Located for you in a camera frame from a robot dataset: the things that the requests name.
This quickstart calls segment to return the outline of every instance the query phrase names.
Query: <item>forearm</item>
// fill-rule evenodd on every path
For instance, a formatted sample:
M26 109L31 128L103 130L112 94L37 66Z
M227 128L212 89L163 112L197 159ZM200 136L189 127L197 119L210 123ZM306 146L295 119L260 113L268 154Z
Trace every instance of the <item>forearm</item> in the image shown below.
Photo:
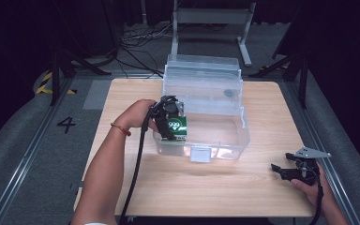
M75 218L84 222L114 224L114 211L124 176L126 135L112 127L93 158L84 178Z
M326 218L328 225L347 225L349 224L344 217L335 200L322 206L322 213Z

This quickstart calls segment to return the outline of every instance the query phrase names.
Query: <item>gold bracelet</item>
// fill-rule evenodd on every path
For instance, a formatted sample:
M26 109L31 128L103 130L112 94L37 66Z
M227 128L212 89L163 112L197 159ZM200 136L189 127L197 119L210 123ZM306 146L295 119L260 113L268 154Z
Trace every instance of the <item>gold bracelet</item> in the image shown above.
M122 131L122 133L126 134L127 136L131 135L130 131L125 130L123 127L121 127L121 126L119 126L119 125L117 125L115 123L111 123L111 126L119 128Z

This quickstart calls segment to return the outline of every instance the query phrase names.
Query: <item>light wood tabletop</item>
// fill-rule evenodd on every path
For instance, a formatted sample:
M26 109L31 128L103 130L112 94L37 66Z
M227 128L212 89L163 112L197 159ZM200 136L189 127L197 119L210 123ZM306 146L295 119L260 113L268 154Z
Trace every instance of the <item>light wood tabletop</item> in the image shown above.
M162 80L112 81L85 170L110 129L110 123L134 101L159 100ZM275 82L244 82L250 144L237 160L190 162L162 156L152 131L145 134L142 162L128 216L173 217L312 217L306 196L271 170L271 163L295 168L285 153L303 146L288 106ZM116 215L125 204L139 149L139 128L127 137L125 177Z

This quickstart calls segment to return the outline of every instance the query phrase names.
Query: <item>white label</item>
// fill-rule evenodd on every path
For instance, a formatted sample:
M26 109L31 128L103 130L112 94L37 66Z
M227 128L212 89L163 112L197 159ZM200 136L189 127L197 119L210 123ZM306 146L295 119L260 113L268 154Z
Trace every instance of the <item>white label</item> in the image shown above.
M191 147L189 159L192 162L211 162L212 149L207 147Z

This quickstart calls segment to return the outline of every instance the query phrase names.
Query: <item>plastic storage box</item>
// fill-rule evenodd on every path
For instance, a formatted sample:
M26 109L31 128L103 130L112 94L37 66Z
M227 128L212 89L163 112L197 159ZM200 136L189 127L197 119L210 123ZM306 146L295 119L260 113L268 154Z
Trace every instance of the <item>plastic storage box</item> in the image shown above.
M154 132L157 151L200 162L239 158L250 141L242 87L235 58L170 54L162 96L184 102L187 136L185 141L162 141Z

